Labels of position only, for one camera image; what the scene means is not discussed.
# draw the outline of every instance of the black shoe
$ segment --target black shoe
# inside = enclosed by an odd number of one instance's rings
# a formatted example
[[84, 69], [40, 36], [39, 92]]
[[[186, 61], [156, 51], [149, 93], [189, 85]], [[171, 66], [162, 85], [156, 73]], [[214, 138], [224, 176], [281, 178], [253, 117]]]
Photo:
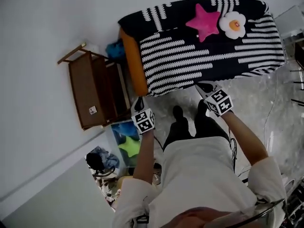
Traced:
[[208, 109], [207, 105], [204, 103], [204, 100], [201, 99], [200, 102], [199, 102], [199, 106], [198, 106], [198, 114], [205, 116], [206, 112], [207, 112], [207, 109]]
[[173, 107], [173, 116], [177, 122], [184, 118], [184, 112], [182, 111], [182, 108], [179, 105]]

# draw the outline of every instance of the person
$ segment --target person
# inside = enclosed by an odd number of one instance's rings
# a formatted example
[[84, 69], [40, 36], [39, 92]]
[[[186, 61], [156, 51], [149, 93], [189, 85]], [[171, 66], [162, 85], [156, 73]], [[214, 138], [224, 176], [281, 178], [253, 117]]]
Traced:
[[241, 214], [252, 215], [252, 207], [256, 211], [256, 207], [274, 202], [276, 206], [268, 209], [271, 215], [267, 216], [267, 226], [256, 220], [242, 227], [280, 226], [285, 216], [281, 201], [286, 192], [274, 158], [233, 112], [221, 116], [252, 165], [247, 187], [233, 171], [229, 137], [206, 116], [206, 110], [201, 100], [194, 121], [197, 133], [192, 137], [183, 110], [174, 107], [176, 122], [164, 144], [160, 192], [152, 185], [153, 130], [142, 135], [133, 178], [122, 184], [114, 228], [239, 227], [236, 223], [242, 220]]

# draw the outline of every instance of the white shirt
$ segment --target white shirt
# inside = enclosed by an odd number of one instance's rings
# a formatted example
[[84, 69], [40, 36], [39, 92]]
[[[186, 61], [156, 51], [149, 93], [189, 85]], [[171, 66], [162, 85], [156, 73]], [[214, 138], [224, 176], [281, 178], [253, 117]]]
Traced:
[[[180, 213], [196, 207], [235, 212], [286, 198], [280, 170], [272, 157], [254, 164], [248, 187], [235, 175], [232, 152], [223, 137], [175, 141], [164, 151], [162, 190], [138, 179], [125, 179], [113, 221], [114, 228], [131, 227], [132, 219], [149, 213], [147, 227], [158, 228]], [[275, 208], [273, 227], [284, 219]]]

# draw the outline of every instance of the black and white blanket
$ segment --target black and white blanket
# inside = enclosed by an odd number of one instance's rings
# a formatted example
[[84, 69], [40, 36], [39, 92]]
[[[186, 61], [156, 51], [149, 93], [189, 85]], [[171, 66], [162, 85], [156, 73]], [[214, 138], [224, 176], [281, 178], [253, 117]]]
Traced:
[[[246, 17], [246, 35], [218, 35], [202, 43], [185, 24], [195, 5], [221, 16], [237, 11]], [[183, 0], [145, 9], [122, 18], [123, 30], [138, 42], [148, 94], [164, 95], [202, 80], [225, 80], [271, 73], [285, 64], [281, 39], [268, 5], [258, 0]]]

